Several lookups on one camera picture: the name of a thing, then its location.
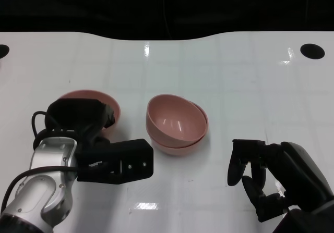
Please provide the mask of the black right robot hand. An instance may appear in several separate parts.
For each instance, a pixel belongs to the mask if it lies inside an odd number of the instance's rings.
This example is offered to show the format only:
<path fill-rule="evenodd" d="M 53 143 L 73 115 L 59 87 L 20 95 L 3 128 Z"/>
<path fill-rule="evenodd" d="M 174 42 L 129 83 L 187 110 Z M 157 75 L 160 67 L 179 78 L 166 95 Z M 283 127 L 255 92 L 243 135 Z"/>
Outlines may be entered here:
<path fill-rule="evenodd" d="M 264 194 L 266 171 L 282 184 L 283 195 Z M 234 139 L 227 181 L 229 186 L 242 182 L 260 222 L 286 213 L 293 205 L 314 212 L 333 201 L 323 173 L 306 150 L 292 142 L 267 145 L 260 140 Z"/>

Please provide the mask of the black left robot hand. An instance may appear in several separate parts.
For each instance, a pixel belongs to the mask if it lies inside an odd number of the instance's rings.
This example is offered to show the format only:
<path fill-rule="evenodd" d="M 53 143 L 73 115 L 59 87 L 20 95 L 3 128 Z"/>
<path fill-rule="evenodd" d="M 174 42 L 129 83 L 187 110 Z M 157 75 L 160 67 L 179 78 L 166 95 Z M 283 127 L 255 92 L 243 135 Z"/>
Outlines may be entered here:
<path fill-rule="evenodd" d="M 96 99 L 58 99 L 48 107 L 45 116 L 47 130 L 73 131 L 89 144 L 102 134 L 103 128 L 115 122 L 111 106 Z"/>

